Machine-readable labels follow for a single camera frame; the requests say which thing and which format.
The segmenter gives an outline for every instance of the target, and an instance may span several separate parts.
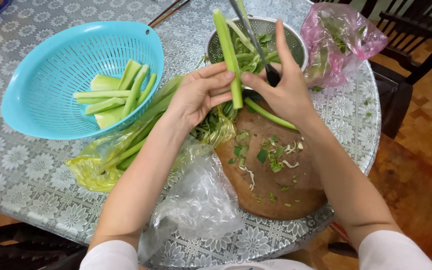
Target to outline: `chopsticks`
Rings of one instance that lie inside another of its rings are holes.
[[[148,23],[149,27],[154,28],[157,24],[162,22],[164,19],[171,16],[171,14],[178,11],[178,9],[181,9],[185,4],[189,3],[190,0],[186,0],[184,3],[177,6],[175,9],[171,10],[168,14],[164,15],[168,10],[170,10],[172,7],[174,7],[177,3],[179,3],[181,0],[176,0],[174,3],[172,3],[169,7],[167,7],[161,14],[157,15],[156,18],[154,18],[150,23]]]

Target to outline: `forearm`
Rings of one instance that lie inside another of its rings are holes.
[[[299,128],[312,149],[313,164],[328,201],[356,249],[373,231],[399,231],[380,193],[319,116],[314,114]]]
[[[137,249],[141,230],[161,195],[171,167],[190,127],[178,115],[165,113],[141,151],[108,195],[90,249],[123,240]]]

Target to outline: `hand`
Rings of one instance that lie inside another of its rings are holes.
[[[308,114],[317,115],[317,113],[304,81],[303,72],[293,59],[286,43],[281,19],[276,22],[276,49],[282,64],[282,66],[271,64],[281,75],[281,81],[276,87],[266,83],[265,70],[259,76],[245,72],[241,80],[261,94],[277,115],[298,127],[301,119],[305,119]]]
[[[230,83],[234,72],[226,63],[212,64],[184,76],[165,114],[173,114],[190,129],[206,117],[209,110],[232,99]]]

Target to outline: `knife handle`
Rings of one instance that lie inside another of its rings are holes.
[[[272,87],[276,87],[281,81],[281,77],[279,76],[278,71],[270,64],[265,66],[266,68],[266,77],[268,78],[269,85]]]

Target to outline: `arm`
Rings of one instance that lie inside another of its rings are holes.
[[[274,64],[282,74],[278,86],[265,82],[264,71],[260,76],[244,73],[243,83],[258,91],[276,114],[295,125],[310,144],[326,196],[356,250],[372,232],[400,232],[381,195],[315,111],[303,72],[286,43],[281,20],[276,23],[276,48],[282,63]]]
[[[167,111],[104,202],[88,250],[111,240],[122,240],[138,249],[142,229],[184,139],[210,108],[231,100],[231,93],[224,92],[229,90],[234,73],[225,70],[225,63],[220,63],[185,76]]]

